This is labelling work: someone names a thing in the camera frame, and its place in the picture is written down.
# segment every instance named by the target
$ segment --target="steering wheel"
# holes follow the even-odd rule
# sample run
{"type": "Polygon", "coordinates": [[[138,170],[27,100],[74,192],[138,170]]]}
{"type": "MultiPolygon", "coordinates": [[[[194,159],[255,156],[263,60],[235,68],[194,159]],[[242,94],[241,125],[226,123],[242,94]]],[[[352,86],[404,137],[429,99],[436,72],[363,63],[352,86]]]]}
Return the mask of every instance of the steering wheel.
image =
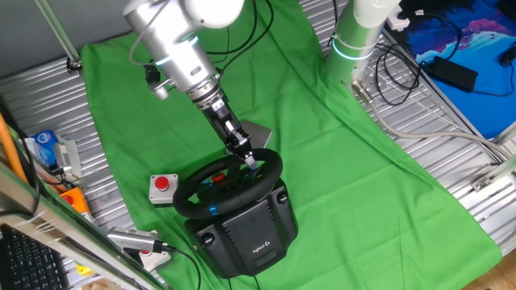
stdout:
{"type": "Polygon", "coordinates": [[[256,161],[264,161],[255,170],[240,169],[243,160],[230,155],[194,172],[174,193],[173,204],[177,212],[186,218],[207,219],[230,213],[264,197],[280,178],[283,163],[281,157],[270,149],[254,149],[252,153],[256,161]],[[224,180],[214,184],[205,182],[224,170],[227,170],[224,180]],[[189,201],[195,193],[198,194],[198,203],[189,201]]]}

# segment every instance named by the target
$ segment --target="green cloth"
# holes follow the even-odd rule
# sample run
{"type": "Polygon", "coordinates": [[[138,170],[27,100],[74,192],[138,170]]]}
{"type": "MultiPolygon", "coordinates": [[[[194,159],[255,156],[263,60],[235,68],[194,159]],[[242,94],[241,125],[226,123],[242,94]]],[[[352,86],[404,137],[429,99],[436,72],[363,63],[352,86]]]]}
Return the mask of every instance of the green cloth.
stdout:
{"type": "MultiPolygon", "coordinates": [[[[286,258],[257,276],[261,288],[459,289],[495,265],[500,249],[468,211],[327,75],[298,1],[276,0],[273,6],[270,33],[222,79],[236,115],[273,130],[268,147],[283,159],[282,178],[299,224],[286,258]]],[[[270,14],[264,2],[258,8],[260,33],[270,14]]],[[[251,27],[247,1],[231,25],[232,48],[251,27]]],[[[206,50],[226,49],[225,29],[199,36],[206,50]]],[[[136,227],[157,230],[200,261],[185,219],[149,202],[149,177],[186,178],[222,157],[224,147],[183,93],[172,91],[161,101],[148,92],[144,68],[127,60],[134,41],[131,34],[83,48],[89,108],[136,227]]],[[[135,58],[150,56],[140,45],[135,58]]],[[[180,255],[174,259],[161,276],[174,289],[195,289],[193,265],[180,255]]],[[[229,288],[200,266],[202,289],[229,288]]],[[[246,276],[231,283],[233,289],[256,289],[246,276]]]]}

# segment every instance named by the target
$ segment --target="robotic arm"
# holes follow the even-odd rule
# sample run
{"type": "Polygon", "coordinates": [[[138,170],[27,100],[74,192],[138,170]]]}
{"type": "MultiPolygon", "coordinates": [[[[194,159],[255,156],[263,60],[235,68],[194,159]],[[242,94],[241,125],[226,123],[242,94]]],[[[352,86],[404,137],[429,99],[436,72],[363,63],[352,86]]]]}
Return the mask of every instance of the robotic arm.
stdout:
{"type": "Polygon", "coordinates": [[[186,93],[206,116],[227,149],[254,168],[249,135],[229,107],[218,85],[220,77],[195,32],[233,23],[243,0],[132,0],[123,15],[168,78],[154,87],[160,98],[170,84],[186,93]]]}

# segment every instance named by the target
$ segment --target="black keyboard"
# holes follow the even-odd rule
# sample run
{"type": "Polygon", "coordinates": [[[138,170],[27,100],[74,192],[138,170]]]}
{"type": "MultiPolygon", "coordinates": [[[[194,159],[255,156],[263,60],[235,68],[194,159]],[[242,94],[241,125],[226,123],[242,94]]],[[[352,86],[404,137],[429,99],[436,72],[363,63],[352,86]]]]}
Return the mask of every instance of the black keyboard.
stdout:
{"type": "Polygon", "coordinates": [[[2,290],[65,290],[68,282],[57,252],[2,226],[0,284],[2,290]]]}

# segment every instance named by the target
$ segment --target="emergency stop button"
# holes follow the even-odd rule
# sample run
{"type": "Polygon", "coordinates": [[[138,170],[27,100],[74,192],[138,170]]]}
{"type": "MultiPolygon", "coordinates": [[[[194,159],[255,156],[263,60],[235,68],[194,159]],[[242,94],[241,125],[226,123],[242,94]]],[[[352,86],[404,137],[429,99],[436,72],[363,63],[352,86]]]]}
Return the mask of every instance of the emergency stop button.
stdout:
{"type": "Polygon", "coordinates": [[[169,179],[165,176],[158,177],[154,182],[154,186],[160,191],[166,191],[170,186],[169,179]]]}

